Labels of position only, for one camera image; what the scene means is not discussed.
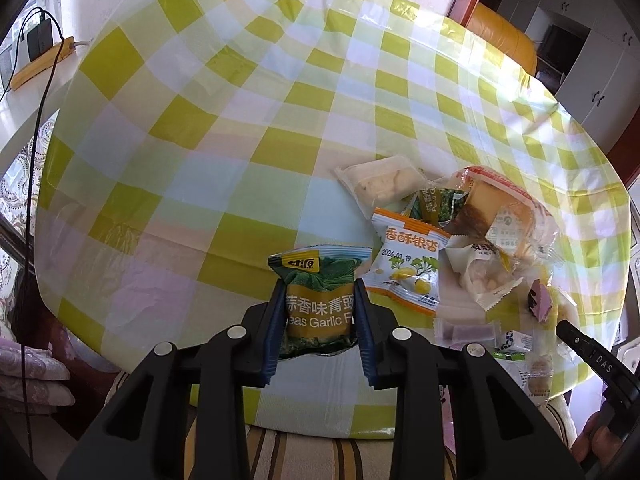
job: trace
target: metal screw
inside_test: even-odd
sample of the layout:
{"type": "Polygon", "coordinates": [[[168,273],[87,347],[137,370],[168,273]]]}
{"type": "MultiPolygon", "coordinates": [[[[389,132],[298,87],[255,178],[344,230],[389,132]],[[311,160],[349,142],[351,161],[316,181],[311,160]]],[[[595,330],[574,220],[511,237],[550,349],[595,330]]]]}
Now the metal screw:
{"type": "Polygon", "coordinates": [[[246,328],[242,325],[232,326],[226,331],[226,335],[231,339],[240,339],[246,334],[246,328]]]}
{"type": "Polygon", "coordinates": [[[411,330],[405,328],[404,326],[399,326],[398,328],[394,329],[391,335],[400,341],[406,341],[411,337],[411,330]]]}
{"type": "Polygon", "coordinates": [[[158,343],[156,346],[154,346],[154,354],[159,356],[169,355],[173,350],[174,346],[167,341],[158,343]]]}
{"type": "Polygon", "coordinates": [[[466,347],[466,351],[473,357],[482,357],[484,355],[484,346],[478,343],[471,343],[466,347]]]}

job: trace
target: electrical cord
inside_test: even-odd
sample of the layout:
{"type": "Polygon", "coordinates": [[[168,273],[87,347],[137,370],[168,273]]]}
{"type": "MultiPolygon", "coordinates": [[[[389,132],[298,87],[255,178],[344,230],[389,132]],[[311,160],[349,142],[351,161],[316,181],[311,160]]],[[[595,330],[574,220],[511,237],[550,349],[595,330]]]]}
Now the electrical cord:
{"type": "MultiPolygon", "coordinates": [[[[27,22],[33,18],[34,16],[37,16],[37,14],[39,12],[45,12],[44,9],[42,7],[33,7],[33,9],[31,9],[26,17],[24,18],[24,20],[22,20],[22,25],[20,26],[20,32],[18,32],[18,42],[20,41],[20,37],[22,36],[22,31],[24,30],[24,26],[27,24],[27,22]]],[[[7,95],[8,91],[9,91],[9,86],[11,84],[11,79],[14,78],[14,74],[15,74],[15,67],[18,65],[18,49],[16,48],[15,50],[15,59],[14,59],[14,68],[11,70],[11,75],[9,76],[9,81],[7,81],[6,83],[6,90],[4,90],[4,92],[2,93],[2,97],[0,97],[0,103],[2,102],[2,99],[4,99],[4,96],[7,95]]]]}
{"type": "MultiPolygon", "coordinates": [[[[44,109],[44,103],[47,99],[47,93],[49,92],[49,88],[51,86],[51,82],[53,81],[53,75],[56,72],[56,65],[58,64],[58,59],[60,58],[60,54],[62,53],[62,47],[64,45],[64,38],[62,37],[62,29],[60,28],[60,24],[58,20],[56,20],[53,15],[44,9],[40,9],[42,16],[49,16],[51,21],[56,24],[56,28],[58,29],[58,35],[60,36],[60,47],[56,54],[56,58],[53,60],[53,66],[51,67],[51,74],[49,75],[49,80],[47,81],[47,85],[45,86],[44,92],[42,93],[42,99],[40,100],[40,106],[38,107],[38,114],[36,116],[36,125],[35,130],[33,132],[33,145],[31,148],[31,168],[29,172],[29,187],[27,192],[27,218],[26,225],[24,231],[24,279],[22,280],[22,286],[20,289],[20,301],[17,303],[17,311],[15,319],[21,319],[22,317],[18,314],[20,313],[21,307],[27,300],[27,291],[28,291],[28,283],[30,280],[31,273],[29,272],[29,237],[31,236],[31,199],[33,196],[33,178],[35,171],[35,159],[36,159],[36,145],[38,143],[38,133],[40,131],[40,121],[42,120],[42,111],[44,109]]],[[[27,440],[29,443],[29,458],[33,461],[33,439],[31,436],[31,420],[29,418],[29,403],[27,401],[27,379],[26,379],[26,360],[25,360],[25,349],[24,343],[20,344],[20,354],[22,358],[22,399],[24,401],[24,415],[26,417],[27,423],[27,440]]]]}

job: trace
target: plastic table cover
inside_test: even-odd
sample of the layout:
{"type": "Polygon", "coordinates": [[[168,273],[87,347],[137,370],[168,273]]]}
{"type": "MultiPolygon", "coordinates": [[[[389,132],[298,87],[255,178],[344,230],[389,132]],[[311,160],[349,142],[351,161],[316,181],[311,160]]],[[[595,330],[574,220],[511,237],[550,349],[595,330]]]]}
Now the plastic table cover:
{"type": "MultiPolygon", "coordinates": [[[[566,260],[554,279],[581,329],[612,343],[630,247],[613,168],[514,61],[406,0],[124,0],[50,141],[40,292],[125,370],[159,341],[203,343],[270,296],[268,254],[379,247],[333,170],[395,154],[433,176],[483,164],[545,203],[566,260]]],[[[433,317],[392,307],[433,336],[433,317]]],[[[512,295],[486,317],[504,330],[532,319],[512,295]]],[[[535,329],[549,344],[553,325],[535,329]]],[[[554,367],[554,394],[589,374],[554,367]]],[[[394,405],[367,386],[357,349],[282,362],[245,391],[248,423],[331,437],[392,436],[394,405]]]]}

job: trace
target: finger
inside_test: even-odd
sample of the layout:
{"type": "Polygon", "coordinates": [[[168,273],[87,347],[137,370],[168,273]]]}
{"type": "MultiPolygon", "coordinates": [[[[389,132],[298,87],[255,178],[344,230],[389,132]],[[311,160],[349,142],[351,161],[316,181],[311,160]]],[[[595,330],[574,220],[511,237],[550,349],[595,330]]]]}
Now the finger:
{"type": "Polygon", "coordinates": [[[603,467],[613,460],[621,446],[622,440],[611,433],[606,426],[598,428],[591,441],[593,453],[598,457],[603,467]]]}
{"type": "Polygon", "coordinates": [[[598,415],[600,412],[592,413],[591,416],[587,419],[587,422],[584,425],[584,429],[582,430],[585,434],[590,434],[596,427],[596,422],[598,420],[598,415]]]}
{"type": "Polygon", "coordinates": [[[578,438],[575,439],[574,444],[571,446],[571,454],[576,459],[576,462],[582,462],[591,449],[589,437],[586,433],[581,433],[578,438]]]}

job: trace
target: black charger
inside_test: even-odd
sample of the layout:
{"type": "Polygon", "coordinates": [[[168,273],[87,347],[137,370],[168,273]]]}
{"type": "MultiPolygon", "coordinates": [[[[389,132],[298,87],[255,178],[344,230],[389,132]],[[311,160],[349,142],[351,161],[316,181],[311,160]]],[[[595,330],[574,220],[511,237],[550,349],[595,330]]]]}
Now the black charger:
{"type": "Polygon", "coordinates": [[[44,19],[44,14],[40,16],[40,23],[27,32],[27,49],[29,51],[29,61],[38,59],[42,54],[53,46],[53,29],[51,18],[44,19]]]}

